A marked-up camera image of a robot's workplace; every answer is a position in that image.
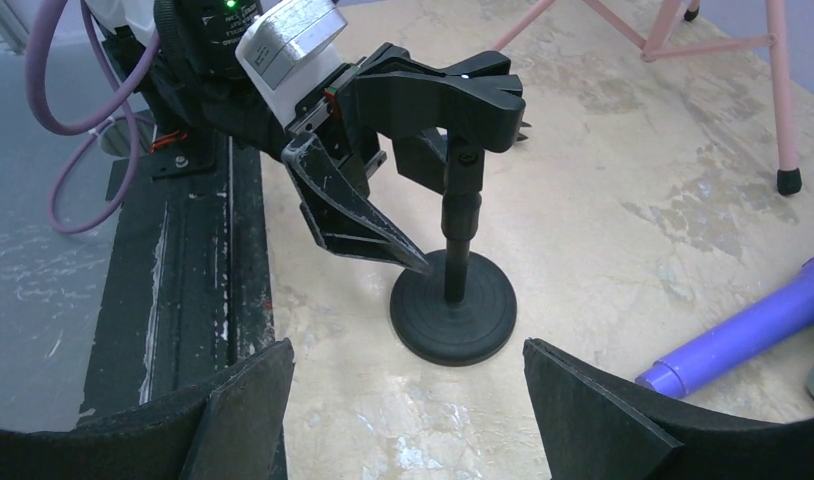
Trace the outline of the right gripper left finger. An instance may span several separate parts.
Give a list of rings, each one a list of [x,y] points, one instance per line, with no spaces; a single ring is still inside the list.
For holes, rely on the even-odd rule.
[[[267,479],[294,367],[283,339],[200,383],[72,431],[0,429],[0,479]]]

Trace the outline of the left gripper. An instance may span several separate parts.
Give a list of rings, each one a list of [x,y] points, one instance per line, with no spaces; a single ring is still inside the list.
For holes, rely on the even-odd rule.
[[[340,64],[303,97],[286,127],[295,138],[284,147],[281,159],[319,247],[337,256],[427,274],[432,266],[424,252],[360,194],[369,191],[368,179],[385,161],[385,153],[377,133],[361,121],[355,77],[363,68],[391,57],[411,55],[387,42],[368,57]],[[445,134],[426,129],[394,139],[392,146],[400,175],[440,195],[445,192]]]

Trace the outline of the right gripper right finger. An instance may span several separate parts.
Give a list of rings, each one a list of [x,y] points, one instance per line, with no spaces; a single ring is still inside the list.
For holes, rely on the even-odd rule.
[[[555,479],[814,479],[814,418],[772,423],[697,407],[542,339],[524,375]]]

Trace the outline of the black round-base mic stand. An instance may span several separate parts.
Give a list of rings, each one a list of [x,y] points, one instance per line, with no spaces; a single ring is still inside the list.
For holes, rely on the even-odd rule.
[[[427,274],[402,273],[389,313],[403,344],[431,363],[460,367],[497,353],[516,322],[515,291],[504,272],[470,249],[480,218],[488,153],[518,140],[526,103],[508,57],[484,51],[434,68],[386,58],[357,77],[361,121],[394,139],[438,129],[447,136],[440,195],[442,250],[427,254]]]

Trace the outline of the purple microphone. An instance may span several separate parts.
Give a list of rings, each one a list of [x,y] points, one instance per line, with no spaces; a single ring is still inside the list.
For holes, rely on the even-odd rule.
[[[814,324],[814,257],[793,279],[656,360],[635,383],[681,399]]]

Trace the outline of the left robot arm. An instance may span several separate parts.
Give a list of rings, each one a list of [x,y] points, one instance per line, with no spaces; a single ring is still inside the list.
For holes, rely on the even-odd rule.
[[[141,29],[127,1],[114,38],[131,32],[153,60],[149,87],[175,125],[211,128],[287,169],[315,242],[332,254],[427,274],[425,253],[369,199],[385,160],[384,127],[359,109],[364,64],[343,62],[346,21],[332,1],[156,1]]]

